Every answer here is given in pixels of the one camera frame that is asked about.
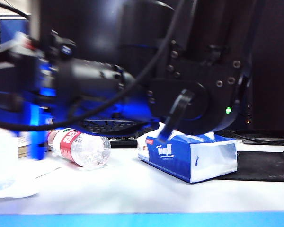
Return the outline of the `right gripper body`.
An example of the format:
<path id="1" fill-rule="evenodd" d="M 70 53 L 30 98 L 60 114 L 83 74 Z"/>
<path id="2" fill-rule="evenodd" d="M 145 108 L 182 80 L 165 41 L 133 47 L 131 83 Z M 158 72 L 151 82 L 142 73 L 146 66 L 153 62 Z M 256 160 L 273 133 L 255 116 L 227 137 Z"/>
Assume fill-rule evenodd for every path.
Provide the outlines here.
<path id="1" fill-rule="evenodd" d="M 47 60 L 32 56 L 21 56 L 16 60 L 17 82 L 24 99 L 15 123 L 19 131 L 28 131 L 31 142 L 29 156 L 35 160 L 44 159 L 46 135 L 50 130 L 47 119 L 52 115 L 45 101 L 56 95 L 53 88 L 52 64 Z"/>

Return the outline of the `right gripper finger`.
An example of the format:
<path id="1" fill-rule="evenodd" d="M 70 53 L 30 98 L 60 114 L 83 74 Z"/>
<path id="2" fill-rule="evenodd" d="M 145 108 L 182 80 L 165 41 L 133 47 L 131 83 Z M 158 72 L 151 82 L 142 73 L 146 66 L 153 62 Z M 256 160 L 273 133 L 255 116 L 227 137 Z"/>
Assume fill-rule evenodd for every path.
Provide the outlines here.
<path id="1" fill-rule="evenodd" d="M 0 90 L 0 109 L 6 111 L 23 111 L 25 102 L 29 101 L 31 92 L 22 89 Z"/>
<path id="2" fill-rule="evenodd" d="M 0 109 L 0 128 L 12 131 L 30 131 L 31 106 L 24 106 L 20 112 Z"/>

